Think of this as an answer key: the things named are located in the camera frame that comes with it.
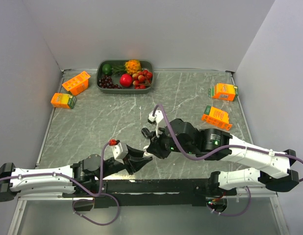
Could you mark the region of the white earbud charging case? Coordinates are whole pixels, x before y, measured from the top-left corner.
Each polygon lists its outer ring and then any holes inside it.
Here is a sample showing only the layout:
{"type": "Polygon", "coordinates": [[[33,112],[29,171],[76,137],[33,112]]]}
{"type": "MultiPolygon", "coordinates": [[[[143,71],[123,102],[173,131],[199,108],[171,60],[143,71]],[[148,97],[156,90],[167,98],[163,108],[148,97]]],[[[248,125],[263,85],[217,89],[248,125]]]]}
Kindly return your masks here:
{"type": "Polygon", "coordinates": [[[144,151],[144,156],[145,156],[145,157],[152,157],[153,154],[152,154],[152,153],[149,153],[149,152],[147,152],[147,151],[144,151]]]}

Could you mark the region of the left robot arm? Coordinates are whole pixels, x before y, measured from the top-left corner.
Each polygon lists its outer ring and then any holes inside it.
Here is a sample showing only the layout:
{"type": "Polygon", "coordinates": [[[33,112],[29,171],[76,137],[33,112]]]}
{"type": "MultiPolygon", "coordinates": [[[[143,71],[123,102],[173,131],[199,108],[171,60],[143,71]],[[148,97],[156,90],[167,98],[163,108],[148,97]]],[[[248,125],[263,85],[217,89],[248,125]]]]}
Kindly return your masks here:
{"type": "Polygon", "coordinates": [[[103,149],[108,147],[113,156],[107,160],[103,154],[92,154],[78,163],[51,169],[24,169],[13,163],[3,164],[0,167],[0,202],[38,193],[103,197],[105,177],[123,170],[132,175],[153,159],[152,154],[119,141],[110,140],[103,149]]]}

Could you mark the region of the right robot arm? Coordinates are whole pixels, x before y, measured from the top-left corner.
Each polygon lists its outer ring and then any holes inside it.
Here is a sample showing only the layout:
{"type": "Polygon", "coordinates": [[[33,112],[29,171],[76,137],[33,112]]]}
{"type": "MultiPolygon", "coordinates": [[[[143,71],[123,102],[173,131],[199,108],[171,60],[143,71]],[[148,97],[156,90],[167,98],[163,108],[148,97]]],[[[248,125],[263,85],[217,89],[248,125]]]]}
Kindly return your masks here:
{"type": "Polygon", "coordinates": [[[275,152],[240,140],[215,128],[197,129],[181,119],[170,123],[172,131],[162,126],[155,131],[141,130],[150,140],[146,151],[160,159],[172,152],[185,151],[199,159],[224,161],[245,165],[237,171],[215,171],[209,177],[209,191],[220,195],[223,191],[238,187],[259,186],[275,192],[289,192],[300,182],[298,172],[291,169],[295,156],[293,150],[275,152]]]}

